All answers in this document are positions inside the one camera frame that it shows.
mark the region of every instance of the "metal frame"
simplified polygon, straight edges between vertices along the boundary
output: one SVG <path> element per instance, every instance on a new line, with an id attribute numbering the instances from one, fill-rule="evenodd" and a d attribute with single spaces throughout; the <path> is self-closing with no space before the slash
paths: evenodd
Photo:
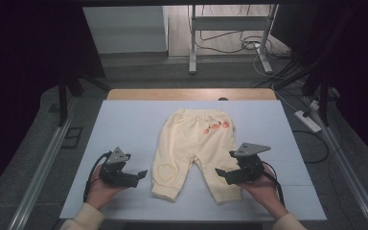
<path id="1" fill-rule="evenodd" d="M 78 98 L 71 98 L 68 106 L 68 117 L 65 120 L 63 126 L 57 127 L 56 132 L 49 146 L 44 152 L 43 158 L 41 159 L 36 172 L 34 173 L 32 182 L 29 184 L 26 193 L 23 195 L 22 201 L 20 201 L 20 204 L 13 215 L 8 229 L 23 229 L 25 227 L 30 213 L 35 206 L 35 202 L 37 201 L 40 191 L 44 185 L 44 182 L 46 181 L 47 175 L 49 174 L 53 162 L 56 159 L 60 144 L 64 139 L 67 129 L 70 126 L 71 121 L 74 117 L 74 113 L 78 103 Z"/>
<path id="2" fill-rule="evenodd" d="M 263 31 L 260 44 L 255 44 L 264 72 L 273 74 L 265 54 L 265 44 L 270 34 L 277 5 L 273 5 L 268 16 L 200 16 L 196 17 L 196 5 L 192 5 L 190 74 L 196 73 L 196 31 Z"/>
<path id="3" fill-rule="evenodd" d="M 312 115 L 315 122 L 317 122 L 321 126 L 323 133 L 327 138 L 328 144 L 332 147 L 336 163 L 338 164 L 339 169 L 345 177 L 345 180 L 349 188 L 351 189 L 351 192 L 354 195 L 357 204 L 359 205 L 364 217 L 368 222 L 368 193 L 366 189 L 363 187 L 354 169 L 352 169 L 351 164 L 346 158 L 343 149 L 340 148 L 340 144 L 337 143 L 331 129 L 328 126 L 325 126 L 316 111 L 313 111 Z"/>

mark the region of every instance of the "metal stand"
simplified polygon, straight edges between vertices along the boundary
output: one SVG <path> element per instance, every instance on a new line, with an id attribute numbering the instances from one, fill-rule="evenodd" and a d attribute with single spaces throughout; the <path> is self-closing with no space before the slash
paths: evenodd
<path id="1" fill-rule="evenodd" d="M 190 48 L 190 74 L 196 73 L 196 31 L 263 31 L 262 41 L 257 52 L 266 74 L 273 74 L 267 61 L 265 43 L 270 34 L 277 5 L 273 5 L 268 16 L 200 16 L 196 17 L 196 5 L 193 5 Z"/>
<path id="2" fill-rule="evenodd" d="M 268 63 L 267 55 L 265 53 L 265 43 L 267 42 L 268 35 L 270 34 L 271 25 L 274 20 L 274 13 L 277 10 L 277 5 L 273 5 L 270 13 L 268 14 L 267 26 L 264 29 L 262 41 L 260 44 L 255 44 L 256 51 L 258 52 L 259 59 L 261 60 L 262 66 L 264 68 L 264 72 L 268 75 L 273 74 L 273 70 L 271 69 L 270 63 Z"/>

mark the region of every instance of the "table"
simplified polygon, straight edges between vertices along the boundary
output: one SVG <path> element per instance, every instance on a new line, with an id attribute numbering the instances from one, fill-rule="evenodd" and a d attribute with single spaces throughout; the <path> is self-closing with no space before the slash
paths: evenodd
<path id="1" fill-rule="evenodd" d="M 230 101 L 221 102 L 219 98 Z M 284 110 L 280 101 L 275 99 L 270 89 L 111 90 L 103 102 L 60 218 L 74 217 L 82 205 L 84 184 L 96 159 L 119 146 L 132 154 L 124 168 L 125 173 L 149 172 L 137 188 L 118 194 L 102 209 L 108 219 L 179 222 L 272 220 L 268 212 L 245 192 L 242 200 L 217 205 L 196 167 L 190 169 L 176 203 L 160 199 L 150 192 L 151 164 L 164 121 L 179 107 L 220 107 L 237 124 L 237 144 L 244 141 L 272 147 L 272 150 L 262 153 L 261 158 L 276 170 L 287 208 L 298 219 L 326 219 Z"/>

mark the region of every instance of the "cuff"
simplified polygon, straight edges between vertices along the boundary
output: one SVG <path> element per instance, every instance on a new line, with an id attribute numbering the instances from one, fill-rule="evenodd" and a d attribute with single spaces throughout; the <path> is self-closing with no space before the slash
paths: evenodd
<path id="1" fill-rule="evenodd" d="M 99 229 L 104 219 L 104 214 L 93 208 L 91 205 L 83 203 L 82 208 L 77 213 L 74 221 L 79 223 L 81 226 L 86 226 L 87 229 Z"/>
<path id="2" fill-rule="evenodd" d="M 307 230 L 291 213 L 279 218 L 273 226 L 273 230 Z"/>
<path id="3" fill-rule="evenodd" d="M 160 185 L 154 183 L 153 184 L 153 189 L 151 190 L 151 192 L 154 195 L 159 196 L 160 198 L 175 201 L 175 199 L 177 198 L 177 195 L 180 191 L 176 188 L 163 187 L 163 186 L 160 186 Z"/>
<path id="4" fill-rule="evenodd" d="M 213 192 L 214 199 L 217 203 L 242 199 L 241 188 L 235 185 L 230 185 L 228 189 Z"/>

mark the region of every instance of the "power strip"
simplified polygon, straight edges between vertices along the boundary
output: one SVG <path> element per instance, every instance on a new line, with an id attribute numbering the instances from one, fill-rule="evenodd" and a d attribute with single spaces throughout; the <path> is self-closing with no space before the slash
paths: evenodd
<path id="1" fill-rule="evenodd" d="M 301 111 L 301 110 L 294 113 L 294 115 L 302 123 L 304 123 L 304 125 L 306 125 L 306 127 L 308 127 L 313 133 L 316 133 L 316 132 L 322 130 L 321 127 L 319 125 L 317 125 L 310 117 L 304 117 L 303 114 L 304 114 L 304 112 Z"/>

